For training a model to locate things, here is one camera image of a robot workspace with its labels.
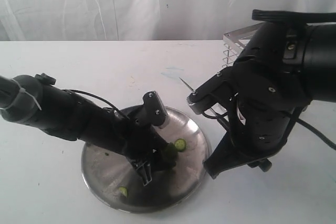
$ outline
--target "zip tie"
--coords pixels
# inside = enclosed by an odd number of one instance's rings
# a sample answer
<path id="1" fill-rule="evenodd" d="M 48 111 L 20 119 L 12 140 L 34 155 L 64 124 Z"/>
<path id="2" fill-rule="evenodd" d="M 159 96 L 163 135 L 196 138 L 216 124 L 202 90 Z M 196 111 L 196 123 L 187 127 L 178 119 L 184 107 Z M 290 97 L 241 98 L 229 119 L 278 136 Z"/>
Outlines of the zip tie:
<path id="1" fill-rule="evenodd" d="M 35 96 L 28 93 L 27 90 L 24 89 L 23 87 L 21 87 L 20 83 L 18 83 L 16 80 L 14 80 L 14 79 L 11 79 L 11 80 L 14 81 L 19 86 L 19 88 L 20 88 L 19 92 L 18 92 L 17 96 L 15 97 L 15 99 L 12 101 L 12 103 L 10 105 L 8 105 L 5 108 L 0 108 L 0 110 L 8 110 L 9 108 L 11 108 L 15 104 L 15 102 L 17 101 L 20 93 L 23 93 L 23 94 L 26 94 L 26 95 L 30 96 L 33 99 L 33 101 L 35 102 L 36 106 L 39 108 L 39 110 L 42 110 L 41 105 L 38 103 Z"/>

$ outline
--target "green vegetable piece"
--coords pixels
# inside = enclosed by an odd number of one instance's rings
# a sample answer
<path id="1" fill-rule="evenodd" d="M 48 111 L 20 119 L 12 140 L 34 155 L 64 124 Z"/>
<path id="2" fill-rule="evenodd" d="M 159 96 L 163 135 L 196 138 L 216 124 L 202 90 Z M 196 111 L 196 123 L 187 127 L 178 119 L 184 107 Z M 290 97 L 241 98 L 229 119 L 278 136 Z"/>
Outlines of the green vegetable piece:
<path id="1" fill-rule="evenodd" d="M 187 148 L 187 143 L 183 138 L 179 138 L 175 141 L 175 147 L 178 152 L 183 152 Z"/>
<path id="2" fill-rule="evenodd" d="M 120 187 L 119 187 L 119 191 L 121 192 L 121 194 L 122 194 L 123 196 L 125 196 L 125 197 L 128 196 L 128 190 L 127 190 L 126 187 L 124 187 L 124 186 L 120 186 Z"/>
<path id="3" fill-rule="evenodd" d="M 162 156 L 167 161 L 175 161 L 178 154 L 179 153 L 173 143 L 168 143 L 167 147 L 162 151 Z"/>

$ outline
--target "round metal tray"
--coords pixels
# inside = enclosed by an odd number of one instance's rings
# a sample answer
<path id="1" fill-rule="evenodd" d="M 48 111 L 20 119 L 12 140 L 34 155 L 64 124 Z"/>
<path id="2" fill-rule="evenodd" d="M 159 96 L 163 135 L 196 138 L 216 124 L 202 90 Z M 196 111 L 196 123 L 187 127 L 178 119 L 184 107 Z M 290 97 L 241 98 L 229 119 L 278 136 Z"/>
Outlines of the round metal tray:
<path id="1" fill-rule="evenodd" d="M 166 109 L 170 121 L 163 129 L 155 128 L 156 131 L 168 142 L 185 139 L 187 149 L 179 153 L 172 170 L 154 173 L 145 187 L 124 156 L 85 144 L 81 160 L 84 181 L 106 205 L 133 213 L 158 211 L 180 203 L 204 179 L 203 161 L 209 156 L 205 136 L 187 115 Z M 128 197 L 120 193 L 120 186 L 128 189 Z"/>

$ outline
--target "wire rack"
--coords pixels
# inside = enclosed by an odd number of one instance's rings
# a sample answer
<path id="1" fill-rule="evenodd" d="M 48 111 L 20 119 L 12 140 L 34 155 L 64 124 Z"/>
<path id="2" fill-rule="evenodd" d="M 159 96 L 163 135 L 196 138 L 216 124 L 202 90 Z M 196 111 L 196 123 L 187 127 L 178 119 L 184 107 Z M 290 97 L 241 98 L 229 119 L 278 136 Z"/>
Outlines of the wire rack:
<path id="1" fill-rule="evenodd" d="M 223 51 L 224 57 L 222 68 L 233 65 L 234 61 L 261 25 L 262 23 L 259 23 L 224 34 L 223 41 L 225 49 Z"/>

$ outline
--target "white table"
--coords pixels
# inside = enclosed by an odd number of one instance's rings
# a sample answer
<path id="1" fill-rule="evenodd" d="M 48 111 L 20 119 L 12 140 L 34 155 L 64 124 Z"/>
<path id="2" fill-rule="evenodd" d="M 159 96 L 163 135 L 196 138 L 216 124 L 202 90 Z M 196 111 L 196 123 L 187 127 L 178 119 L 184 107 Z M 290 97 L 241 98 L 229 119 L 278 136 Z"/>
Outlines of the white table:
<path id="1" fill-rule="evenodd" d="M 222 65 L 222 41 L 2 42 L 0 74 L 45 72 L 59 88 L 100 95 L 118 107 L 156 90 L 188 114 L 214 149 L 220 125 L 185 102 Z M 331 138 L 336 104 L 314 102 L 302 118 Z M 0 223 L 335 223 L 336 153 L 302 126 L 263 173 L 247 166 L 207 179 L 174 208 L 127 214 L 101 203 L 81 176 L 82 141 L 67 142 L 0 119 Z"/>

